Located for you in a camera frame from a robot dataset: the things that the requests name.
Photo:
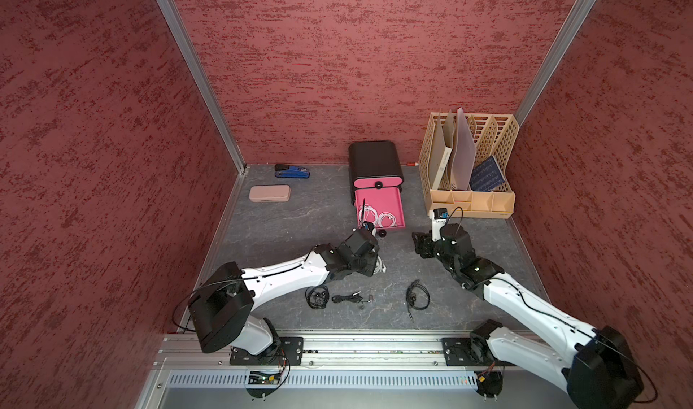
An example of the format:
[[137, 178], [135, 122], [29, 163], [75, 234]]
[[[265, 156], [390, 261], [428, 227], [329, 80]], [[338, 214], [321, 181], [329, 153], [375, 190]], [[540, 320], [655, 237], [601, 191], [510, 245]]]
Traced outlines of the white earphones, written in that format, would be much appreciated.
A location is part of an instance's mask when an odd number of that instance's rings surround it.
[[382, 212], [377, 216], [375, 224], [381, 229], [387, 229], [397, 226], [397, 217], [391, 212]]
[[382, 257], [377, 257], [375, 273], [385, 273], [385, 272], [386, 272], [386, 266], [384, 265]]
[[358, 216], [361, 224], [368, 223], [375, 227], [379, 221], [377, 210], [367, 203], [362, 204]]

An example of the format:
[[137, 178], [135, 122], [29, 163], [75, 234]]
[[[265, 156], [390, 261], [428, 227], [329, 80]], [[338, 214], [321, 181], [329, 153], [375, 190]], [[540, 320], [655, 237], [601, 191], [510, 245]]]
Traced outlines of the pink drawer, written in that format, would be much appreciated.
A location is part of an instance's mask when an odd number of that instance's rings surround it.
[[355, 209], [357, 212], [357, 226], [361, 226], [358, 212], [361, 210], [362, 201], [366, 202], [375, 208], [378, 214], [382, 212], [391, 212], [397, 217], [397, 226], [387, 229], [381, 229], [375, 226], [375, 230], [385, 230], [390, 232], [393, 230], [403, 230], [406, 228], [404, 218], [404, 208], [402, 208], [402, 197], [399, 188], [384, 188], [384, 189], [357, 189], [355, 191]]
[[355, 189], [400, 188], [404, 179], [400, 176], [362, 177], [353, 181]]

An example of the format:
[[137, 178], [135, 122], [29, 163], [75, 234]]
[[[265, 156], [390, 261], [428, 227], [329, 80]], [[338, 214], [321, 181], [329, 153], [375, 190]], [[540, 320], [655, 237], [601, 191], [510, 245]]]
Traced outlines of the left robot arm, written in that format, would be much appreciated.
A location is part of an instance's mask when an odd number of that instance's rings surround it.
[[241, 269], [235, 262], [223, 264], [184, 304], [203, 353], [232, 347], [272, 358], [281, 340], [269, 320], [253, 315], [256, 308], [301, 289], [382, 271], [375, 227], [367, 222], [338, 246], [320, 244], [277, 265]]

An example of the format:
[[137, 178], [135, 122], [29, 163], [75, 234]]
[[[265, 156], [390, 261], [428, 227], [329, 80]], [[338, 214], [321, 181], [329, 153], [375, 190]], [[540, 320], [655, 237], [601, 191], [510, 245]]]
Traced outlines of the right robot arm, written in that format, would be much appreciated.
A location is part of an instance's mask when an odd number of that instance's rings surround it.
[[478, 373], [481, 396], [496, 396], [496, 366], [513, 364], [565, 392], [577, 408], [628, 408], [651, 378], [639, 367], [617, 330], [582, 322], [517, 282], [501, 266], [480, 257], [469, 234], [442, 219], [427, 233], [414, 232], [414, 250], [434, 258], [463, 289], [511, 315], [535, 334], [529, 339], [488, 320], [471, 331], [464, 351], [485, 368]]

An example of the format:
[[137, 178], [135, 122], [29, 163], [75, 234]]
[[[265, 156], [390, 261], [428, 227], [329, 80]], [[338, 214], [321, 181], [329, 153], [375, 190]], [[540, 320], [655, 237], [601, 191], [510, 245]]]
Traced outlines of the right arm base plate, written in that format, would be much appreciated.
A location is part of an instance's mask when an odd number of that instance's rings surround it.
[[442, 353], [448, 367], [481, 367], [490, 364], [485, 345], [474, 338], [443, 338]]

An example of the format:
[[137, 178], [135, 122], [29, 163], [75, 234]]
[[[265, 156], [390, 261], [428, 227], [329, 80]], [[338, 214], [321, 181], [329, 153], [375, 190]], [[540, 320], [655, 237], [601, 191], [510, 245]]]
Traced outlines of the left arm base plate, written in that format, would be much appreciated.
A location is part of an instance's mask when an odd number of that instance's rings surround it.
[[280, 337], [257, 355], [243, 349], [231, 348], [231, 366], [274, 366], [283, 367], [288, 361], [291, 366], [301, 365], [304, 338]]

